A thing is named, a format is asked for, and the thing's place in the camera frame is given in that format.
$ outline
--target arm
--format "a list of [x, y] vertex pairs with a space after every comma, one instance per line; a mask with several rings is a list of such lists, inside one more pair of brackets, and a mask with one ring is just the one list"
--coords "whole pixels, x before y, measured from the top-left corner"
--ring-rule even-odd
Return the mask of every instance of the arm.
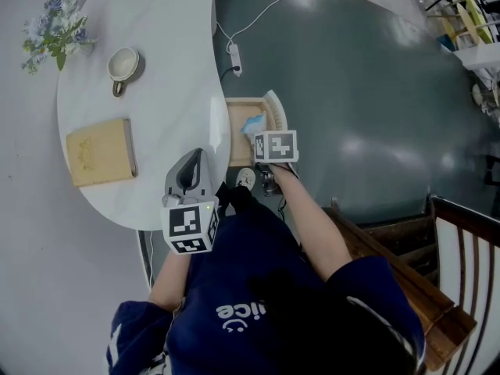
[[352, 261], [344, 238], [293, 173], [275, 165], [270, 168], [287, 199], [302, 247], [314, 270], [326, 281]]
[[190, 255], [169, 252], [148, 300], [169, 313], [177, 310], [184, 298], [190, 261]]

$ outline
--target wooden board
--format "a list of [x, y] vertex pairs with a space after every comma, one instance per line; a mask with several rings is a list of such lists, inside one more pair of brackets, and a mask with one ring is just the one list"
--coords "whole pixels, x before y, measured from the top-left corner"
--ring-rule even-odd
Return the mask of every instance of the wooden board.
[[276, 130], [272, 109], [264, 98], [226, 98], [231, 128], [229, 166], [252, 166], [252, 146], [241, 132], [248, 118], [266, 113], [266, 130]]

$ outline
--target power strip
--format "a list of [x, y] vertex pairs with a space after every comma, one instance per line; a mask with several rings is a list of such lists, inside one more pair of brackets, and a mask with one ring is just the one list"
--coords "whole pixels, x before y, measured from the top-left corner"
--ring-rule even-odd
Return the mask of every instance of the power strip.
[[239, 77], [243, 72], [243, 69], [241, 68], [240, 52], [238, 51], [238, 45], [230, 45], [229, 54], [231, 56], [231, 65], [240, 67], [239, 70], [233, 70], [234, 75]]

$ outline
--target shoe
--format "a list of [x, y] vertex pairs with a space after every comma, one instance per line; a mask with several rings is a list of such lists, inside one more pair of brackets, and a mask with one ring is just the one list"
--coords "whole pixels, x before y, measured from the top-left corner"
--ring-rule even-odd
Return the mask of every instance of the shoe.
[[252, 190], [254, 184], [255, 172], [250, 168], [241, 168], [236, 177], [236, 186], [245, 186], [248, 190]]

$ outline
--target cup handle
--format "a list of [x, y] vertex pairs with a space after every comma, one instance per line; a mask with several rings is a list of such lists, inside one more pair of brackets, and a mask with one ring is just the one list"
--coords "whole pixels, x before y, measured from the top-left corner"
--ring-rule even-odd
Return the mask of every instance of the cup handle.
[[120, 97], [125, 91], [125, 83], [122, 81], [114, 80], [112, 83], [112, 95], [115, 97]]

